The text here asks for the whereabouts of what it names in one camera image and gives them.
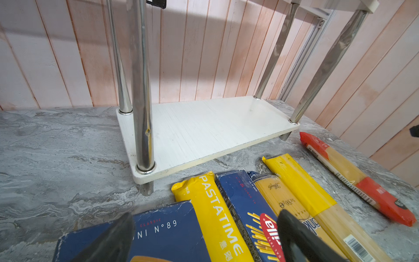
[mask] blue box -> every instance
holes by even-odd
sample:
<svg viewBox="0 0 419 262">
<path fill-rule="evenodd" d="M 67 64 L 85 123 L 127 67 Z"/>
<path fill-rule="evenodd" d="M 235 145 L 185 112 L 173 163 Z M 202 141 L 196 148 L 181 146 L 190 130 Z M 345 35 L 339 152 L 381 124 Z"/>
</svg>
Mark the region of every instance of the blue box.
<svg viewBox="0 0 419 262">
<path fill-rule="evenodd" d="M 128 256 L 146 256 L 172 262 L 208 261 L 210 256 L 191 201 L 134 215 L 135 235 Z M 54 262 L 67 262 L 91 244 L 110 225 L 105 223 L 63 235 Z"/>
<path fill-rule="evenodd" d="M 276 254 L 267 254 L 266 252 L 274 253 L 272 249 L 269 250 L 268 242 L 256 237 L 258 235 L 265 236 L 261 227 L 259 227 L 260 215 L 264 213 L 275 221 L 277 216 L 249 175 L 244 170 L 230 171 L 216 175 L 215 183 L 220 189 L 221 195 L 252 253 L 253 259 L 256 262 L 272 262 L 277 259 Z M 261 251 L 263 249 L 263 245 L 261 245 L 263 243 L 261 242 L 268 244 L 268 248 Z"/>
</svg>

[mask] metal ring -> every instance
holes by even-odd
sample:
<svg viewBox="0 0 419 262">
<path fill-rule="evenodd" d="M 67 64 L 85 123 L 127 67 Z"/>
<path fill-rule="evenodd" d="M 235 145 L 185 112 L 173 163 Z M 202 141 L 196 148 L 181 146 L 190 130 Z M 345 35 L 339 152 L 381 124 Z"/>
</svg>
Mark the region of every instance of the metal ring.
<svg viewBox="0 0 419 262">
<path fill-rule="evenodd" d="M 138 168 L 138 165 L 135 165 L 135 170 L 136 170 L 138 173 L 142 174 L 142 175 L 148 175 L 148 174 L 152 173 L 152 172 L 156 169 L 156 166 L 157 166 L 157 163 L 156 163 L 156 161 L 154 161 L 154 165 L 153 165 L 153 167 L 152 167 L 150 170 L 148 170 L 148 171 L 142 171 L 142 170 L 140 170 L 140 169 Z"/>
<path fill-rule="evenodd" d="M 294 123 L 294 122 L 291 121 L 291 119 L 288 119 L 288 122 L 290 122 L 293 125 L 298 125 L 298 122 L 297 123 Z"/>
<path fill-rule="evenodd" d="M 120 114 L 122 114 L 122 115 L 129 115 L 129 114 L 132 114 L 132 111 L 131 112 L 129 112 L 129 113 L 124 113 L 124 112 L 122 112 L 120 109 L 118 110 L 118 113 L 120 113 Z"/>
</svg>

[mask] red logo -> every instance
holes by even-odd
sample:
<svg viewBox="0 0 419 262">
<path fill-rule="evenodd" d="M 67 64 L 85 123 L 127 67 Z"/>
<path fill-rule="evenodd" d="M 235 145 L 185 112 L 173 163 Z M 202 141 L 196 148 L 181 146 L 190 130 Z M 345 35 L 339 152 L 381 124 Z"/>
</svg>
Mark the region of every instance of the red logo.
<svg viewBox="0 0 419 262">
<path fill-rule="evenodd" d="M 285 262 L 284 252 L 282 251 L 281 241 L 279 240 L 277 223 L 267 214 L 260 215 L 262 231 L 280 262 Z"/>
</svg>

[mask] red label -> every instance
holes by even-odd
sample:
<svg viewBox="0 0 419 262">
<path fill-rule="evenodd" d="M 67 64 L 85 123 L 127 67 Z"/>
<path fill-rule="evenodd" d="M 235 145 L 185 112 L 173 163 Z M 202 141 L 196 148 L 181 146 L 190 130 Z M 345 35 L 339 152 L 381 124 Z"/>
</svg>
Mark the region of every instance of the red label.
<svg viewBox="0 0 419 262">
<path fill-rule="evenodd" d="M 305 147 L 311 145 L 314 148 L 314 150 L 316 150 L 324 158 L 329 160 L 329 155 L 326 152 L 326 149 L 329 148 L 328 144 L 324 143 L 322 140 L 315 137 L 314 135 L 305 132 L 300 132 L 300 140 Z"/>
<path fill-rule="evenodd" d="M 372 178 L 366 177 L 355 186 L 375 200 L 380 205 L 378 210 L 390 219 L 406 226 L 412 226 L 416 222 L 415 215 Z"/>
<path fill-rule="evenodd" d="M 285 262 L 284 252 L 282 251 L 281 241 L 279 240 L 277 223 L 268 215 L 260 215 L 262 231 L 280 262 Z"/>
</svg>

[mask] chrome pole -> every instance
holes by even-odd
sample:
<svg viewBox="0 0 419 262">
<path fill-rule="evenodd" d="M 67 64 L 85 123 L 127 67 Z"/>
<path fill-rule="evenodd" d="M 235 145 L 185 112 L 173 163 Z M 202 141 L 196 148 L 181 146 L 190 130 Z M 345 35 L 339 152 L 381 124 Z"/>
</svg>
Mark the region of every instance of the chrome pole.
<svg viewBox="0 0 419 262">
<path fill-rule="evenodd" d="M 285 17 L 284 23 L 281 28 L 281 32 L 278 36 L 277 43 L 275 44 L 274 50 L 269 58 L 268 65 L 262 75 L 262 79 L 259 83 L 256 94 L 253 96 L 256 99 L 261 99 L 263 91 L 268 84 L 269 78 L 274 71 L 275 65 L 277 64 L 278 58 L 284 48 L 285 41 L 287 40 L 288 33 L 290 32 L 292 22 L 294 21 L 295 13 L 300 5 L 297 3 L 291 3 L 291 7 L 288 10 L 287 16 Z"/>
<path fill-rule="evenodd" d="M 124 66 L 122 65 L 121 53 L 119 52 L 118 39 L 116 37 L 114 11 L 112 9 L 112 0 L 106 0 L 106 3 L 108 5 L 109 21 L 111 23 L 112 46 L 114 48 L 116 81 L 118 83 L 119 112 L 121 114 L 131 114 L 132 105 L 131 105 L 131 101 L 129 100 Z"/>
<path fill-rule="evenodd" d="M 356 10 L 352 15 L 351 19 L 343 28 L 339 37 L 336 39 L 329 52 L 326 54 L 326 57 L 324 58 L 320 67 L 317 69 L 316 74 L 308 85 L 307 90 L 305 91 L 303 97 L 301 98 L 290 118 L 291 123 L 297 124 L 301 119 L 308 106 L 320 91 L 320 88 L 332 74 L 333 70 L 345 54 L 346 50 L 348 50 L 349 45 L 357 35 L 367 14 L 368 11 Z M 280 136 L 280 138 L 285 141 L 288 139 L 290 134 L 291 132 L 283 134 Z"/>
<path fill-rule="evenodd" d="M 153 155 L 145 0 L 130 0 L 128 12 L 130 16 L 132 97 L 137 171 L 142 174 L 149 174 L 153 172 L 156 164 Z"/>
</svg>

